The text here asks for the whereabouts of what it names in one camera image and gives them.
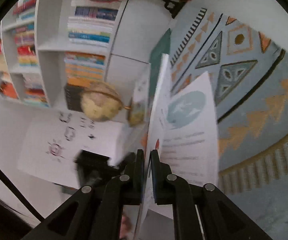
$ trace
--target black cable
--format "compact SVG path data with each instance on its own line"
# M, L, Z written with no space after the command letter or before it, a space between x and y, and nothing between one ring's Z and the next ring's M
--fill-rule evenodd
M15 187L9 178L0 170L0 180L8 187L9 190L21 201L21 203L34 215L39 221L43 221L44 217L28 202L22 193Z

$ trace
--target bookshelf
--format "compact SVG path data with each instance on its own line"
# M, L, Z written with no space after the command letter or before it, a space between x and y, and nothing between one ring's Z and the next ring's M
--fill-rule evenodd
M7 63L7 73L10 75L10 80L18 99L4 97L1 94L0 99L27 105L24 101L25 82L23 75L27 73L39 74L41 75L42 88L49 108L70 112L66 105L63 89L67 83L65 63L63 60L65 52L82 52L105 56L104 65L107 68L112 44L127 0L114 2L113 4L115 8L119 7L119 10L107 47L77 44L69 41L67 22L69 16L74 15L75 11L75 7L71 5L71 1L72 0L37 0L35 17L22 21L17 21L17 16L13 15L13 10L16 8L16 5L4 16L0 29L0 38L2 41L1 50ZM26 67L19 64L17 46L14 41L13 30L31 23L34 23L34 45L38 61L37 67ZM0 85L2 83L1 78L2 74L0 72Z

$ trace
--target metal screw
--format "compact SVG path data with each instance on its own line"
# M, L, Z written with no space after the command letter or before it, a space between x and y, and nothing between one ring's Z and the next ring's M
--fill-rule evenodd
M207 183L205 185L205 189L207 189L208 191L213 191L213 190L215 190L215 186L211 183Z
M166 177L168 180L171 180L171 181L173 181L173 180L175 180L175 179L177 179L177 177L176 177L176 175L175 174L169 174L169 175L167 175L167 177Z
M128 181L129 179L130 179L130 177L126 174L120 176L121 181Z
M90 193L92 188L90 186L84 186L82 187L82 192L83 193Z

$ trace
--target blue book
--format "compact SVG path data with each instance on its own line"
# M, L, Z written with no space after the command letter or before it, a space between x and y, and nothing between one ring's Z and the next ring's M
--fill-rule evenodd
M92 40L92 41L101 41L109 43L109 37L87 34L87 33L68 33L69 38L73 39L83 39L83 40Z

